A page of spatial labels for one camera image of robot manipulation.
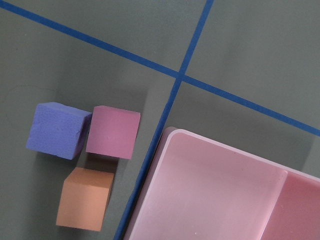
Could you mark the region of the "magenta foam cube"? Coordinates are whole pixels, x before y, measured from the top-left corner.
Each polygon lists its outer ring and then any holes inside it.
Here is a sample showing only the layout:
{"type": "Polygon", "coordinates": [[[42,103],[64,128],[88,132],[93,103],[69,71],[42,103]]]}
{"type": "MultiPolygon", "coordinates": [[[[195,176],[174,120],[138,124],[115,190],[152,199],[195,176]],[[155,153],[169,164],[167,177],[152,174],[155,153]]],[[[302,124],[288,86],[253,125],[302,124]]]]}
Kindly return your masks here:
{"type": "Polygon", "coordinates": [[[86,152],[130,160],[140,119],[139,112],[104,105],[94,107],[86,152]]]}

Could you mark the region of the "pink plastic bin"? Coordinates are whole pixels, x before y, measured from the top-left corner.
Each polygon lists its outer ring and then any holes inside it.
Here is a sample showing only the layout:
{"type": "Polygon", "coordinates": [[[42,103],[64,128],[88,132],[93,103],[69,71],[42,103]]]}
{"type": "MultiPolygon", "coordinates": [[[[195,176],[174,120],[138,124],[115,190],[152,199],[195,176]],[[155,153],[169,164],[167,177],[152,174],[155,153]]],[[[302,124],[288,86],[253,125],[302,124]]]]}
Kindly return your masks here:
{"type": "Polygon", "coordinates": [[[320,180],[193,132],[164,130],[126,240],[317,240],[320,180]]]}

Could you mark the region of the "purple foam cube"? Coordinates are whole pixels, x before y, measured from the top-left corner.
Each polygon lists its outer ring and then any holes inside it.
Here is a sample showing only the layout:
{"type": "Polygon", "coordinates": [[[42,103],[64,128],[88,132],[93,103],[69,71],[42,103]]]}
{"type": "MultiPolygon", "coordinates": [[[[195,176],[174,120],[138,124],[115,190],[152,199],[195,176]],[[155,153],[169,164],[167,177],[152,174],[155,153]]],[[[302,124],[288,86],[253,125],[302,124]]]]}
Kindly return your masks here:
{"type": "Polygon", "coordinates": [[[58,102],[39,103],[26,147],[67,160],[74,159],[84,146],[92,113],[58,102]]]}

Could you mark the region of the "orange foam cube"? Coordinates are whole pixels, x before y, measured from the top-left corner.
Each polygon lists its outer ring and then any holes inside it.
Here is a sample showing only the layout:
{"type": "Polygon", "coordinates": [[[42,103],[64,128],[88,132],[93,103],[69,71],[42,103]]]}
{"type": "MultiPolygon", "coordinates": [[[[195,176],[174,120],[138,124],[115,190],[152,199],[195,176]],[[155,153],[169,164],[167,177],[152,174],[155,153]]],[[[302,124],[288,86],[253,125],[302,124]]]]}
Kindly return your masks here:
{"type": "Polygon", "coordinates": [[[56,225],[101,231],[114,176],[76,167],[63,182],[56,225]]]}

